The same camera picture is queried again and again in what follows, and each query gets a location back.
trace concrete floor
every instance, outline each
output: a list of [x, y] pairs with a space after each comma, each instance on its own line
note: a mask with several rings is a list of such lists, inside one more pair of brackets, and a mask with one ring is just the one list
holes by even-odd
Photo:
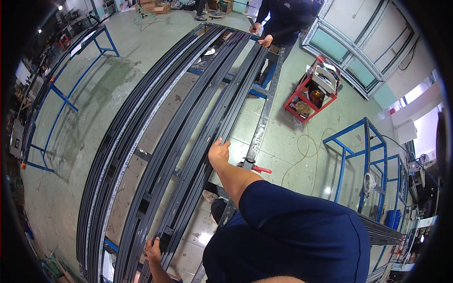
[[[81, 81], [70, 99], [79, 112], [66, 107], [60, 116], [46, 155], [46, 161], [55, 169], [55, 173], [30, 166], [22, 171], [25, 210], [35, 238], [44, 249], [52, 250], [57, 245], [58, 257], [75, 274], [78, 274], [79, 270], [76, 260], [78, 210], [85, 181], [99, 143], [119, 107], [144, 73], [181, 37], [199, 24], [193, 20], [193, 16], [194, 12], [188, 11], [172, 11], [170, 14], [157, 15], [157, 20], [150, 25], [145, 24], [142, 32], [138, 27], [132, 26], [135, 11], [116, 14], [106, 21], [120, 57], [105, 56], [100, 59]], [[212, 22], [244, 31], [247, 31], [250, 25], [245, 16], [236, 13], [229, 14], [225, 20]], [[101, 46], [108, 46], [108, 41], [103, 35], [99, 37], [98, 42]], [[244, 49], [232, 69], [240, 65], [250, 47], [251, 43]], [[68, 93], [81, 72], [97, 56], [97, 52], [95, 45], [91, 44], [81, 55], [76, 56], [57, 80], [57, 87]], [[340, 155], [334, 151], [338, 148], [326, 148], [321, 141], [365, 116], [381, 134], [392, 138], [395, 135], [390, 115], [382, 112], [374, 99], [363, 100], [346, 82], [343, 82], [344, 88], [335, 102], [303, 125], [302, 130], [295, 130], [292, 115], [286, 112], [282, 105], [304, 74], [305, 66], [313, 61], [313, 56], [299, 48], [293, 48], [283, 65], [270, 121], [256, 163], [273, 170], [272, 174], [263, 173], [262, 177], [274, 184], [332, 200], [337, 188]], [[158, 111], [140, 141], [139, 148], [148, 153], [153, 152], [163, 130], [196, 79], [197, 76], [191, 74], [182, 78]], [[55, 93], [49, 94], [37, 122], [34, 144], [41, 146], [45, 144], [61, 103], [61, 99]], [[237, 164], [246, 155], [263, 104], [263, 99], [253, 96], [246, 100], [229, 137], [231, 164]], [[178, 167], [182, 168], [184, 165], [206, 116], [205, 114], [195, 130]], [[356, 151], [364, 149], [363, 128], [344, 135], [341, 140]], [[387, 144], [389, 155], [399, 152], [399, 148], [391, 141]], [[382, 158], [381, 156], [382, 152], [377, 150], [371, 157], [372, 160], [377, 160]], [[29, 159], [38, 164], [41, 162], [37, 151], [31, 150]], [[339, 203], [355, 210], [358, 207], [358, 193], [362, 183], [363, 159], [355, 157], [348, 160], [339, 199]], [[119, 243], [130, 202], [145, 166], [146, 161], [134, 156], [116, 195], [106, 233], [106, 236], [116, 244]], [[389, 162], [389, 178], [395, 177], [392, 176], [395, 168], [396, 162]], [[220, 185], [215, 173], [210, 181]], [[174, 183], [171, 183], [167, 188], [157, 219], [160, 218], [173, 187]], [[389, 183], [385, 201], [386, 211], [394, 209], [395, 187], [396, 184]], [[378, 198], [373, 193], [375, 192], [372, 192], [366, 203], [365, 214], [370, 214], [372, 206], [377, 204]], [[171, 264], [170, 272], [185, 282], [190, 281], [193, 276], [203, 249], [215, 230], [214, 223], [209, 220], [209, 213], [209, 205], [200, 199], [196, 213], [192, 216], [182, 244], [179, 245]], [[151, 228], [150, 234], [154, 233], [154, 229], [155, 225]], [[387, 263], [390, 250], [391, 248], [386, 249], [380, 266]], [[374, 268], [381, 251], [382, 247], [372, 248], [370, 271]]]

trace clamp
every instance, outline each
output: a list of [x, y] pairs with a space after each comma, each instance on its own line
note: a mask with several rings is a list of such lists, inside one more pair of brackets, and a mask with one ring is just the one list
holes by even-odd
[[[251, 163], [251, 164], [255, 164], [255, 162], [256, 162], [254, 159], [247, 158], [247, 157], [245, 158], [245, 161], [247, 161], [248, 163]], [[237, 164], [237, 166], [238, 166], [238, 167], [243, 167], [243, 166], [244, 166], [244, 162], [243, 162], [243, 161], [239, 162], [239, 163]], [[252, 167], [252, 170], [257, 171], [257, 172], [260, 173], [260, 174], [261, 174], [261, 172], [266, 172], [266, 173], [268, 173], [268, 174], [271, 174], [271, 173], [272, 173], [272, 170], [267, 169], [267, 168], [262, 168], [262, 167], [259, 167], [259, 166], [257, 166], [257, 165], [254, 165], [254, 166]]]

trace navy blue t-shirt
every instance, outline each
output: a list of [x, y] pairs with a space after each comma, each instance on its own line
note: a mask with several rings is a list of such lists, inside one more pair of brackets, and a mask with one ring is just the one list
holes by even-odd
[[239, 211], [204, 250], [208, 283], [365, 282], [370, 237], [355, 211], [263, 180], [247, 187]]

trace white window frame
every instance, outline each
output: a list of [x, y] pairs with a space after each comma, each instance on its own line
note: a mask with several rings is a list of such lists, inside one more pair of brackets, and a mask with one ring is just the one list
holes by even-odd
[[[398, 65], [401, 64], [401, 62], [407, 56], [413, 45], [416, 43], [418, 34], [412, 31], [409, 38], [403, 45], [403, 48], [399, 50], [399, 52], [395, 55], [391, 62], [384, 68], [384, 70], [380, 71], [379, 68], [373, 63], [373, 61], [371, 61], [368, 58], [368, 56], [363, 52], [362, 48], [364, 48], [364, 46], [368, 43], [370, 38], [376, 32], [378, 26], [381, 24], [383, 18], [387, 14], [389, 6], [391, 5], [391, 1], [390, 0], [380, 1], [376, 11], [374, 12], [370, 19], [371, 22], [367, 23], [364, 30], [361, 32], [361, 34], [355, 40], [355, 42], [348, 39], [346, 35], [344, 35], [342, 32], [340, 32], [338, 29], [336, 29], [334, 26], [332, 26], [330, 23], [324, 20], [324, 17], [329, 11], [333, 1], [334, 0], [325, 0], [323, 6], [318, 12], [317, 17], [315, 18], [310, 29], [308, 30], [305, 38], [301, 41], [300, 47], [307, 50], [314, 56], [317, 56], [321, 53], [325, 55], [327, 58], [329, 58], [332, 62], [334, 62], [334, 64], [338, 68], [340, 68], [340, 70], [342, 71], [342, 77], [345, 78], [354, 88], [356, 88], [357, 91], [365, 99], [368, 100], [376, 93], [377, 90], [379, 90], [379, 88], [383, 84], [387, 82], [387, 78], [393, 73], [393, 71], [398, 67]], [[343, 56], [343, 58], [340, 61], [331, 58], [328, 54], [325, 54], [322, 50], [310, 44], [314, 34], [318, 29], [327, 33], [329, 36], [337, 40], [342, 46], [344, 46], [348, 50], [345, 56]], [[371, 83], [372, 86], [368, 90], [366, 89], [365, 86], [362, 85], [362, 83], [356, 77], [349, 74], [349, 72], [346, 70], [355, 58], [357, 58], [375, 77], [375, 81]]]

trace black pants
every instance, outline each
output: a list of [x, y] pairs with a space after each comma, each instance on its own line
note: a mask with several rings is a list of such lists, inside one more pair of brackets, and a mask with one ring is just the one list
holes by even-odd
[[[263, 34], [264, 34], [263, 38], [265, 38], [266, 35], [268, 35], [269, 33], [266, 30], [264, 30]], [[284, 62], [286, 60], [286, 58], [288, 58], [288, 55], [291, 52], [291, 49], [293, 49], [294, 45], [282, 45], [282, 46], [285, 47], [285, 53], [284, 53], [284, 57], [283, 57], [283, 62]], [[269, 74], [270, 70], [272, 69], [273, 64], [277, 63], [276, 61], [273, 62], [268, 59], [266, 69], [264, 69], [263, 74], [261, 75], [261, 70], [263, 69], [265, 62], [266, 62], [266, 60], [264, 60], [263, 64], [261, 65], [260, 72], [256, 76], [256, 78], [257, 79], [259, 78], [259, 80], [260, 80], [260, 86], [263, 85], [265, 79], [267, 78], [267, 75]]]
[[195, 0], [195, 8], [197, 9], [197, 17], [201, 16], [204, 6], [206, 6], [206, 0]]
[[212, 202], [211, 214], [214, 217], [214, 220], [216, 221], [217, 224], [219, 224], [226, 206], [227, 202], [221, 197]]

